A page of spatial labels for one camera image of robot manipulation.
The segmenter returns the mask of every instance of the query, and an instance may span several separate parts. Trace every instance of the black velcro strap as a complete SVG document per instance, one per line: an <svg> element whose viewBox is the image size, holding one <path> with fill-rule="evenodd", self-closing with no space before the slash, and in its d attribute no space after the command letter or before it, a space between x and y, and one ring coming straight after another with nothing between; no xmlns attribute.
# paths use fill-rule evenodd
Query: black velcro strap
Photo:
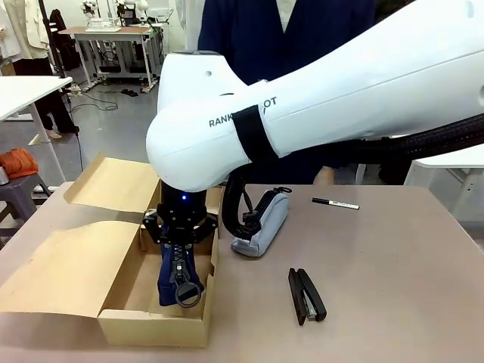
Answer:
<svg viewBox="0 0 484 363"><path fill-rule="evenodd" d="M242 148L253 163L277 160L260 117L259 106L251 106L232 114Z"/></svg>

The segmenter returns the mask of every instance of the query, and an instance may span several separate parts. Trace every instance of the workbench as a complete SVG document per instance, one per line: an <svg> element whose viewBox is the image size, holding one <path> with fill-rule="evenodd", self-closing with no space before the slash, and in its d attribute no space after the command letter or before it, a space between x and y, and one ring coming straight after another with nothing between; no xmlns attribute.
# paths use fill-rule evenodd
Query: workbench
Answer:
<svg viewBox="0 0 484 363"><path fill-rule="evenodd" d="M54 230L141 218L68 205L63 193L69 185L0 251L0 284ZM249 186L248 192L258 200L268 188ZM314 204L312 197L361 209ZM289 198L289 216L261 259L234 253L222 230L207 349L109 347L95 319L3 313L2 361L484 361L484 255L429 191L301 186ZM325 321L298 325L287 281L291 267L308 272L326 305Z"/></svg>
<svg viewBox="0 0 484 363"><path fill-rule="evenodd" d="M91 81L92 71L96 77L99 78L147 78L148 87L146 92L149 92L157 83L157 77L161 74L161 67L163 63L163 54L160 48L160 42L157 32L150 27L139 26L123 26L116 32L95 32L85 26L76 26L66 30L62 30L59 34L70 35L76 40L76 50L81 54L82 68L88 87L92 88L96 85ZM103 72L101 70L102 54L106 54L104 42L113 42L116 45L116 54L119 60L120 72ZM144 66L146 73L130 72L128 64L134 62L132 50L128 44L137 42L143 48ZM82 56L82 51L88 58L88 65L86 65Z"/></svg>
<svg viewBox="0 0 484 363"><path fill-rule="evenodd" d="M39 133L41 144L46 146L46 152L55 165L60 183L65 182L66 178L52 147L51 140L48 138L42 125L35 101L52 92L57 92L72 81L73 79L70 77L59 78L56 76L0 77L0 122L24 108L29 108Z"/></svg>

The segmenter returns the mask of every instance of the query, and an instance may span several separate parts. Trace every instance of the box flap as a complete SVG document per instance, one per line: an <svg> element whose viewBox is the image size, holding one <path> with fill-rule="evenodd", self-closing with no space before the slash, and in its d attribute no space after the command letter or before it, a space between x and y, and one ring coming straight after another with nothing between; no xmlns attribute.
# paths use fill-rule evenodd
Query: box flap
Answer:
<svg viewBox="0 0 484 363"><path fill-rule="evenodd" d="M144 213L160 183L148 163L99 154L64 194L68 203Z"/></svg>
<svg viewBox="0 0 484 363"><path fill-rule="evenodd" d="M0 287L0 312L96 318L138 230L112 221L54 232Z"/></svg>

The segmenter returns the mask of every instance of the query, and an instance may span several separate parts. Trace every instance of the cable on floor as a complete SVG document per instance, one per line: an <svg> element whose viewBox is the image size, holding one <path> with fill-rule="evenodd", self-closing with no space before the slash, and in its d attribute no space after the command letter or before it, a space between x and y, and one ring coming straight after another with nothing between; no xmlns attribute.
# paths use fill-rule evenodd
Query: cable on floor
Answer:
<svg viewBox="0 0 484 363"><path fill-rule="evenodd" d="M73 104L72 102L69 102L69 113L70 113L70 117L73 121L73 124L75 125L74 123L74 115L73 115ZM84 171L84 165L82 163L82 149L81 149L81 141L79 140L79 133L76 132L76 138L77 138L77 144L79 145L79 160L81 162L81 172Z"/></svg>
<svg viewBox="0 0 484 363"><path fill-rule="evenodd" d="M116 92L107 91L107 92L102 92L102 93L116 93ZM98 110L103 111L103 112L113 112L113 111L116 111L116 110L119 109L118 104L116 102L98 100L97 98L93 98L93 97L88 96L88 95L86 95L84 93L82 93L81 95L82 96L86 96L87 98L89 98L89 99L91 99L93 101L101 102L103 104L110 104L110 106L106 106L105 108L101 108L97 104L78 104L77 106L75 106L73 108L72 102L70 102L69 97L67 97L67 102L69 103L69 113L70 113L70 117L72 118L74 124L75 124L75 122L74 122L74 114L73 114L73 111L76 108L78 108L78 107L94 106ZM78 133L76 133L76 138L77 138L77 144L79 145L79 160L80 160L80 163L81 163L81 171L83 172L84 171L84 164L83 164L83 161L82 161L82 148L81 148L81 141L79 140L79 134Z"/></svg>

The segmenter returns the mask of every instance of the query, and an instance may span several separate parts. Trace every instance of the stapler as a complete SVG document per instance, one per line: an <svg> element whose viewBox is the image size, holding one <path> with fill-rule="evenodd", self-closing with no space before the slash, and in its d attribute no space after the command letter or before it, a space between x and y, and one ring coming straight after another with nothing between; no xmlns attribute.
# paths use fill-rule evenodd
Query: stapler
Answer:
<svg viewBox="0 0 484 363"><path fill-rule="evenodd" d="M289 285L299 325L304 325L306 317L316 321L323 321L326 318L327 312L323 300L306 271L300 268L296 272L294 268L291 268Z"/></svg>

